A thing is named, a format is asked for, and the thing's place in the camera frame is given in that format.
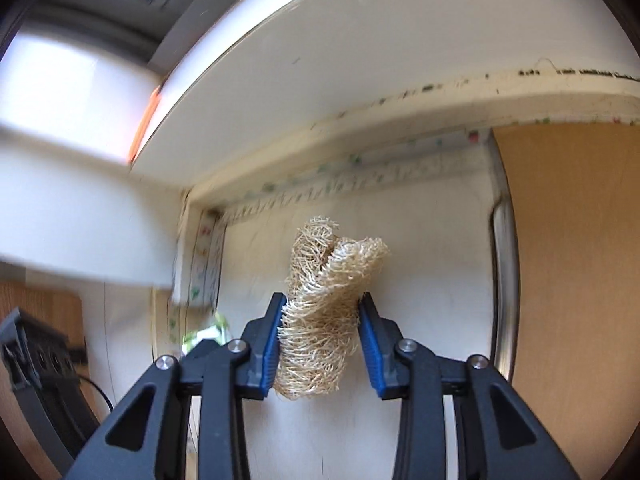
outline wooden cabinet door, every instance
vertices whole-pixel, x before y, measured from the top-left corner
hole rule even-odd
[[[640,128],[497,128],[520,254],[513,384],[584,480],[640,420]]]

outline wooden surface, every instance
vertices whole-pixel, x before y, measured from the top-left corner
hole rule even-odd
[[[640,128],[495,130],[522,295],[514,386],[583,480],[640,419]]]
[[[16,306],[32,316],[65,333],[70,346],[82,346],[82,303],[68,292],[39,290],[19,283],[0,283],[0,320]],[[88,375],[87,367],[77,367],[78,372]],[[81,385],[84,396],[95,412],[94,393],[85,384]],[[36,440],[11,391],[6,369],[0,366],[0,416],[14,438],[18,448],[34,471],[43,480],[60,478],[54,465]]]

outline metal screw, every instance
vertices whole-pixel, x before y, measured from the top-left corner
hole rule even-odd
[[[418,343],[413,339],[401,339],[400,341],[398,341],[398,348],[402,352],[410,354],[411,352],[415,352],[418,349]]]
[[[161,355],[156,359],[156,367],[161,370],[168,370],[175,364],[175,357],[172,355]]]
[[[49,359],[51,359],[51,364],[53,364],[53,369],[57,371],[59,374],[62,374],[62,364],[60,364],[60,359],[58,358],[55,352],[49,353]]]
[[[36,355],[38,356],[38,362],[40,363],[40,367],[43,370],[46,370],[47,369],[47,358],[45,357],[44,352],[41,349],[38,348],[38,351],[37,351]]]
[[[246,343],[242,341],[242,339],[232,339],[231,341],[229,341],[229,344],[226,345],[226,347],[229,348],[230,352],[239,354],[240,352],[244,352]]]
[[[487,368],[489,365],[489,359],[480,354],[472,355],[469,358],[469,362],[476,370],[482,370],[484,368]]]

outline orange object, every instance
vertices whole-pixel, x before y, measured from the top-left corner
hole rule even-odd
[[[133,137],[133,142],[131,143],[131,147],[129,148],[129,155],[127,155],[128,164],[133,164],[133,161],[136,160],[136,157],[138,156],[138,150],[140,149],[140,144],[142,143],[142,139],[145,137],[146,129],[151,122],[151,116],[156,111],[156,108],[158,108],[159,102],[160,87],[151,92],[151,97],[149,97],[149,102],[146,105],[145,112],[142,114],[142,119],[140,119],[140,124],[138,125],[138,129],[136,130],[136,135]]]

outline natural sponge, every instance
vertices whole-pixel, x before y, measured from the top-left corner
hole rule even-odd
[[[287,399],[338,389],[358,347],[358,300],[388,253],[380,238],[338,238],[337,228],[314,217],[293,243],[274,384]]]

